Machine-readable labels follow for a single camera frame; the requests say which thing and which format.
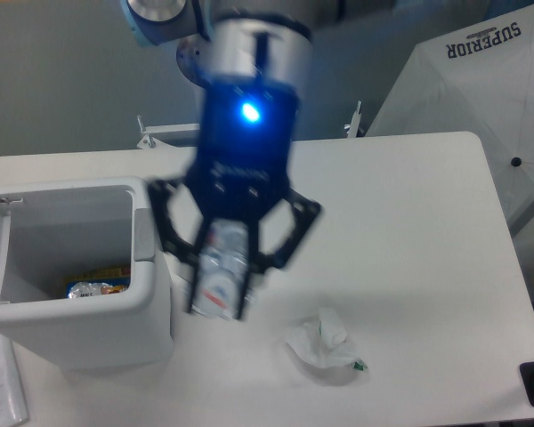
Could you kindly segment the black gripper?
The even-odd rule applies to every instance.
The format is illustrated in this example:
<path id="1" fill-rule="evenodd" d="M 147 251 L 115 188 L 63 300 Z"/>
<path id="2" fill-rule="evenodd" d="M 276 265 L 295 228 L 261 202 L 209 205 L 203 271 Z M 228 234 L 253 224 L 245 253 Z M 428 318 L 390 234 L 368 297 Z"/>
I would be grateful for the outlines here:
<path id="1" fill-rule="evenodd" d="M 197 311 L 206 218 L 246 226 L 247 267 L 234 315 L 242 320 L 255 282 L 270 269 L 287 267 L 320 216 L 318 201 L 289 188 L 287 161 L 298 107 L 297 93 L 288 86 L 253 78 L 215 81 L 206 89 L 197 151 L 185 178 L 149 180 L 160 248 L 179 262 L 187 284 L 186 312 Z M 262 220 L 281 203 L 289 208 L 291 225 L 263 252 Z"/>

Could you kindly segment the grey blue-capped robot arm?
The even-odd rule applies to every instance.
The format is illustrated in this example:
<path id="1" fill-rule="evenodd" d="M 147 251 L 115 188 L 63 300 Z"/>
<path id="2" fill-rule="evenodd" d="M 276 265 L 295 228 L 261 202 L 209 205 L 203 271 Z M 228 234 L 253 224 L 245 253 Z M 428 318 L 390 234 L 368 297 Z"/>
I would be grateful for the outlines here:
<path id="1" fill-rule="evenodd" d="M 312 32 L 336 1 L 124 1 L 139 41 L 206 45 L 196 152 L 148 184 L 164 251 L 190 273 L 186 310 L 241 319 L 255 284 L 286 267 L 321 213 L 287 173 Z"/>

